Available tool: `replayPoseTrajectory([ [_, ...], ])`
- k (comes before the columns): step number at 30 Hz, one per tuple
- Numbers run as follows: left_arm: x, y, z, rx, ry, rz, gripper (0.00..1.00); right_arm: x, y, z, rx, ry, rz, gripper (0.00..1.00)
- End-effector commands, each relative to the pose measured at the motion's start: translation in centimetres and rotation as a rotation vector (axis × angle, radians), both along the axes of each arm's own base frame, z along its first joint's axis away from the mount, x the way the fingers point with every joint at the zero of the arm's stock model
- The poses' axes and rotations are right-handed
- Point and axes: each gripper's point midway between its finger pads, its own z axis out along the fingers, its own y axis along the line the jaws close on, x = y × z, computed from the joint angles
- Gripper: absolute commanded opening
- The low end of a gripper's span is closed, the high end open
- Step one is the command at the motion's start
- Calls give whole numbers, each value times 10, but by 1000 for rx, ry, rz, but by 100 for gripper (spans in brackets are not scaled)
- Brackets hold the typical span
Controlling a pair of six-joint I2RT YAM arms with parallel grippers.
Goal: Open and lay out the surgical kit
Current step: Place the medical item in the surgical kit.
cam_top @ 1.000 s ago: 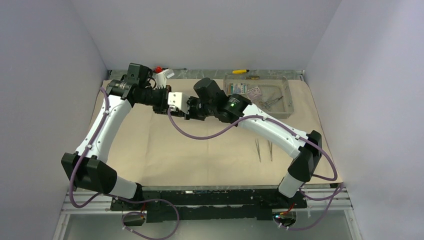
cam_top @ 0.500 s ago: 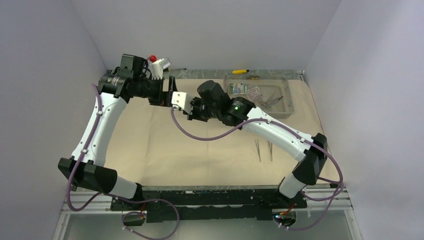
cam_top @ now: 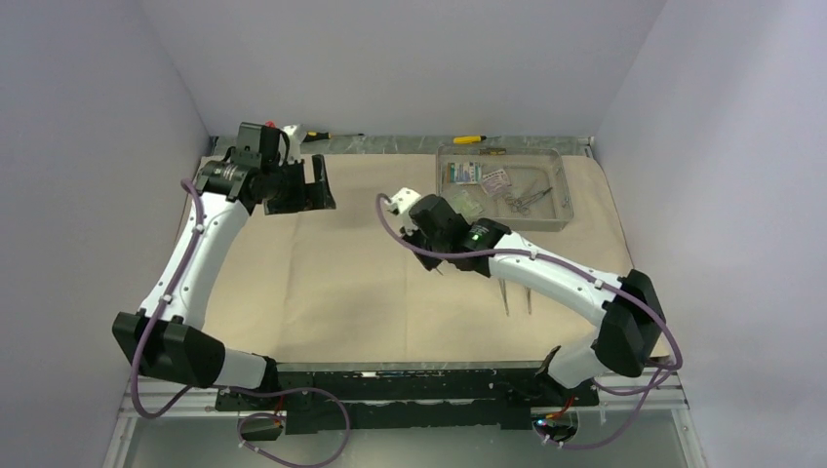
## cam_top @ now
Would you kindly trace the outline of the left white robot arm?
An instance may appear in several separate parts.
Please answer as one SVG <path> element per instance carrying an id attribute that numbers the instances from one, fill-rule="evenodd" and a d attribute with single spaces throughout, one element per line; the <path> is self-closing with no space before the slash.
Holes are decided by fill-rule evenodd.
<path id="1" fill-rule="evenodd" d="M 256 209 L 266 215 L 332 210 L 324 156 L 306 178 L 300 125 L 244 122 L 220 160 L 205 163 L 182 186 L 191 209 L 163 273 L 135 313 L 117 315 L 112 331 L 133 373 L 197 388 L 241 387 L 258 410 L 272 407 L 280 382 L 272 359 L 238 351 L 206 334 L 217 276 Z"/>

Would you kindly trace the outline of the clear pouch green item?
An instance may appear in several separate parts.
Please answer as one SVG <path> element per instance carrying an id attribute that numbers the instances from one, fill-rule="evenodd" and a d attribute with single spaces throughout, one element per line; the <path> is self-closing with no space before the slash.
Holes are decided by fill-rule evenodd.
<path id="1" fill-rule="evenodd" d="M 449 203 L 467 221 L 473 221 L 485 213 L 485 208 L 466 190 L 459 190 L 450 196 Z"/>

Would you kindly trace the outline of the wire mesh instrument tray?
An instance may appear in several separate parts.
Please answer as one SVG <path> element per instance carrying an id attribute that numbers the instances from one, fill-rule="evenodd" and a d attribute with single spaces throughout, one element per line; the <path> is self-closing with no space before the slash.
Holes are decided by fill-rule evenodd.
<path id="1" fill-rule="evenodd" d="M 500 156 L 480 156 L 478 150 L 486 147 L 506 148 Z M 504 169 L 511 180 L 511 189 L 497 197 L 487 196 L 480 184 L 444 184 L 444 168 L 449 162 L 477 162 L 482 175 Z M 562 156 L 554 148 L 525 148 L 505 146 L 443 145 L 436 154 L 436 192 L 449 202 L 459 190 L 469 192 L 484 208 L 485 213 L 473 221 L 486 217 L 508 225 L 517 231 L 558 232 L 573 219 L 573 207 Z M 512 213 L 504 197 L 519 197 L 552 187 L 550 194 L 531 205 L 528 215 Z"/>

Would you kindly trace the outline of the beige surgical wrap cloth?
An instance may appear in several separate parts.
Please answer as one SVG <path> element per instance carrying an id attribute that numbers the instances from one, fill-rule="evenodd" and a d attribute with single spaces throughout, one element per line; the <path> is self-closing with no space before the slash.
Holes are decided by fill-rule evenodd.
<path id="1" fill-rule="evenodd" d="M 282 363 L 539 361 L 590 334 L 564 305 L 450 264 L 425 270 L 381 227 L 378 193 L 435 189 L 435 159 L 326 159 L 335 210 L 254 214 L 217 276 L 205 333 Z"/>

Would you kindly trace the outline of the steel surgical scissors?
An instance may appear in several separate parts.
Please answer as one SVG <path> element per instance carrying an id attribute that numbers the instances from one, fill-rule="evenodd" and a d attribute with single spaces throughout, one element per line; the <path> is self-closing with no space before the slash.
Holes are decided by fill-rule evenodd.
<path id="1" fill-rule="evenodd" d="M 546 195 L 550 194 L 552 190 L 552 187 L 548 187 L 533 193 L 523 194 L 519 197 L 508 194 L 504 197 L 504 200 L 506 206 L 512 213 L 528 215 L 531 212 L 531 205 L 543 199 Z"/>

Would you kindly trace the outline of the pink suture packet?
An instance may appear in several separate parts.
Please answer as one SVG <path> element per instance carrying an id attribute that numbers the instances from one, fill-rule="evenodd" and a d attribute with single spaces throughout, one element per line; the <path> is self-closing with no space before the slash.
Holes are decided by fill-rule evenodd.
<path id="1" fill-rule="evenodd" d="M 511 189 L 511 180 L 504 169 L 497 169 L 483 174 L 479 182 L 483 192 L 489 197 L 497 197 Z"/>

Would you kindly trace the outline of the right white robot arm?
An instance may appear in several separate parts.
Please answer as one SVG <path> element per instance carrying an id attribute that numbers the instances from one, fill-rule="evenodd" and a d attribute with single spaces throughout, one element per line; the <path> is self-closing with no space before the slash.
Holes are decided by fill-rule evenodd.
<path id="1" fill-rule="evenodd" d="M 576 386 L 608 371 L 638 377 L 665 323 L 649 277 L 603 272 L 541 248 L 493 219 L 467 221 L 447 200 L 403 189 L 380 205 L 400 223 L 398 240 L 428 270 L 443 261 L 500 282 L 519 284 L 566 306 L 594 330 L 553 346 L 537 391 L 559 405 Z"/>

